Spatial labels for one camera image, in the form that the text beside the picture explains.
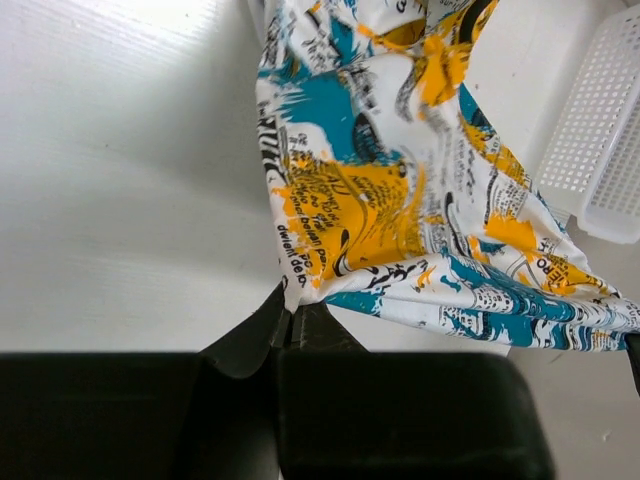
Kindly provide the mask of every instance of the printed fabric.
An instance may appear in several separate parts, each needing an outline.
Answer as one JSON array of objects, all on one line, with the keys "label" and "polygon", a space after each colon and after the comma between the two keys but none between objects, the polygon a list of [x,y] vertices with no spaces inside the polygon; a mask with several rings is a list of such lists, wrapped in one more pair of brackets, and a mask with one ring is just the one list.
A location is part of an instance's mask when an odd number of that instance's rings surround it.
[{"label": "printed fabric", "polygon": [[266,2],[258,139],[286,308],[624,349],[638,307],[590,272],[462,84],[497,0],[431,3]]}]

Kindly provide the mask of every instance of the white plastic basket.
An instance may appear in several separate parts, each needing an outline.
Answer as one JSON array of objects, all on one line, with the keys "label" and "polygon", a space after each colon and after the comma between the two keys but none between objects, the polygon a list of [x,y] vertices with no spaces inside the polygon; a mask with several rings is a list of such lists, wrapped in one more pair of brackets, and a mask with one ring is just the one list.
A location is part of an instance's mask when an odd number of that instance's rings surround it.
[{"label": "white plastic basket", "polygon": [[589,234],[640,239],[640,5],[596,31],[537,181]]}]

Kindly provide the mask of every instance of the garment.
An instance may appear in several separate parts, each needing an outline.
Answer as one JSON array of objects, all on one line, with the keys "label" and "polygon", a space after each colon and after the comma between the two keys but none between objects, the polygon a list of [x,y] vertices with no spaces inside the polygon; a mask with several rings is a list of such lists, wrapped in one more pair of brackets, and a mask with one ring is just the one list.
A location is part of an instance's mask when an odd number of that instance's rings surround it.
[{"label": "garment", "polygon": [[266,3],[258,140],[286,308],[624,349],[638,307],[590,272],[462,84],[497,0],[432,3]]}]

